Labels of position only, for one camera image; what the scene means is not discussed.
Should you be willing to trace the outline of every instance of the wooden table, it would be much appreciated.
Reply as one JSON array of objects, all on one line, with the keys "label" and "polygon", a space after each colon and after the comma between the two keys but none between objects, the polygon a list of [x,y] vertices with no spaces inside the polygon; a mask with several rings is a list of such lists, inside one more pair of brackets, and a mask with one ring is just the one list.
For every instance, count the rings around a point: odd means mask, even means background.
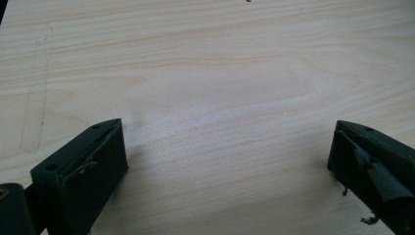
[{"label": "wooden table", "polygon": [[0,183],[122,118],[94,235],[392,234],[326,162],[338,119],[415,146],[414,1],[11,0],[0,74]]}]

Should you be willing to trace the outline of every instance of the wood grain surface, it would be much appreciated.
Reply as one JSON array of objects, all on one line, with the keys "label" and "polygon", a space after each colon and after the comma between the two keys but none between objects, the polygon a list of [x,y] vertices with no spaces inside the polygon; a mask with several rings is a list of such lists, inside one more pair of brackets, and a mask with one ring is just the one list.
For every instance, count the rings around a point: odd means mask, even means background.
[{"label": "wood grain surface", "polygon": [[414,74],[412,0],[11,0],[0,183],[122,118],[93,235],[392,234],[326,162],[338,119],[415,147]]}]

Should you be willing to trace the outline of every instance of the light wood tabletop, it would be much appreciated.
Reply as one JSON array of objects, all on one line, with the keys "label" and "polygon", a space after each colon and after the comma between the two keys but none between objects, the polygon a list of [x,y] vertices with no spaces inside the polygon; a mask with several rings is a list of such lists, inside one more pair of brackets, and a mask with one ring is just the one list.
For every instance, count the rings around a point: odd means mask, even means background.
[{"label": "light wood tabletop", "polygon": [[93,235],[392,234],[326,163],[338,119],[415,147],[414,74],[412,0],[11,0],[0,183],[122,118]]}]

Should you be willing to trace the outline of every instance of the screw hole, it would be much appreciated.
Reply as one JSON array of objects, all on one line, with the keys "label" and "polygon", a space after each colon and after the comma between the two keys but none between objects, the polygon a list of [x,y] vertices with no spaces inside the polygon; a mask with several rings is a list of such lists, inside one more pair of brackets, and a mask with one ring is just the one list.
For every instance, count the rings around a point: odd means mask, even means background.
[{"label": "screw hole", "polygon": [[9,194],[9,189],[7,188],[0,189],[0,200],[6,198],[8,194]]},{"label": "screw hole", "polygon": [[57,164],[49,164],[48,166],[46,166],[46,170],[53,171],[53,170],[58,169],[58,167],[59,166]]}]

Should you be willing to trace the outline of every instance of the black plastic part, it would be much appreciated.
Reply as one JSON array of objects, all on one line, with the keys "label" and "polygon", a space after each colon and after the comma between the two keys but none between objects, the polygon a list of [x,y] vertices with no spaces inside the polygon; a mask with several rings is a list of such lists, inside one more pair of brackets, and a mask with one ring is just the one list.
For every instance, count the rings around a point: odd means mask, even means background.
[{"label": "black plastic part", "polygon": [[0,234],[35,235],[23,187],[17,183],[0,185]]},{"label": "black plastic part", "polygon": [[415,150],[364,125],[337,122],[328,168],[395,234],[415,234]]},{"label": "black plastic part", "polygon": [[[33,234],[45,227],[49,235],[88,234],[127,169],[120,119],[86,129],[31,170],[24,214],[30,214]],[[0,234],[8,234],[7,224],[21,214],[7,218]]]}]

